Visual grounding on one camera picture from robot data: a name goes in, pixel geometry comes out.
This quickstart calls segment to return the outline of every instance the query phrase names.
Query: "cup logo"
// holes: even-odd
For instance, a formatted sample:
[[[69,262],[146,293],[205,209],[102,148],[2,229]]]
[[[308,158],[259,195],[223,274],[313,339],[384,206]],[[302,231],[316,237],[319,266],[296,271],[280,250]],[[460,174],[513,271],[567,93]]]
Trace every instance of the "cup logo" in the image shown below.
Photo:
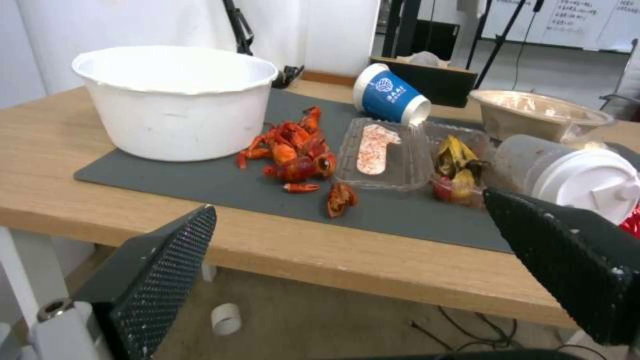
[[[389,78],[382,78],[376,83],[376,90],[379,92],[389,92],[394,88],[394,84]]]

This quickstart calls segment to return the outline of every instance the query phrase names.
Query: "white tape roll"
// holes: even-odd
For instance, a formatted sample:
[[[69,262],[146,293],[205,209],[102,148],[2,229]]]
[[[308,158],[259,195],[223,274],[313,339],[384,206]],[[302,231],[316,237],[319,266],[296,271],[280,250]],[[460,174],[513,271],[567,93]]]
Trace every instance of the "white tape roll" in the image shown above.
[[[242,327],[240,310],[235,304],[226,303],[211,311],[211,326],[215,335],[230,335]]]

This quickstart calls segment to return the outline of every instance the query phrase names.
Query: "cup lid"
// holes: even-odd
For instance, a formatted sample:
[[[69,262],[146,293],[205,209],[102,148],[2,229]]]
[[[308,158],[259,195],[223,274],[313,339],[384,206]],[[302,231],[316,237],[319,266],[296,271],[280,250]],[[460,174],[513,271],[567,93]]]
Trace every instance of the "cup lid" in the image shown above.
[[[579,150],[559,158],[536,181],[533,197],[588,209],[619,225],[640,199],[637,170],[608,150]]]

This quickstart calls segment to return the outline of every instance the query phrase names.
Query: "chair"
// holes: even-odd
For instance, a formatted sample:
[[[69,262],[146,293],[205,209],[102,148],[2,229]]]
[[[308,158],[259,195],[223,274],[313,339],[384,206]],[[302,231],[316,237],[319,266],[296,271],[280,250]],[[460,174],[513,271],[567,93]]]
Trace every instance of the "chair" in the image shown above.
[[[601,96],[606,100],[600,108],[616,119],[640,121],[640,51],[638,39],[631,41],[631,55],[613,94]]]

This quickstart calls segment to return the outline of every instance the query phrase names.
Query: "floor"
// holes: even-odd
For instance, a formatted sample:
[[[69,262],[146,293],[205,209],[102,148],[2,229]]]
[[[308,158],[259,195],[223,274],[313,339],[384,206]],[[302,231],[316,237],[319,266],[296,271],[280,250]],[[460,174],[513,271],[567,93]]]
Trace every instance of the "floor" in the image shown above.
[[[226,302],[239,306],[243,327],[229,336],[214,336],[209,314]],[[472,313],[448,312],[469,331],[495,336]],[[490,319],[510,330],[510,320]],[[219,269],[214,282],[198,280],[154,359],[331,359],[444,352],[411,328],[411,320],[452,347],[471,341],[434,306]],[[560,344],[553,328],[531,323],[520,322],[515,338],[526,347]]]

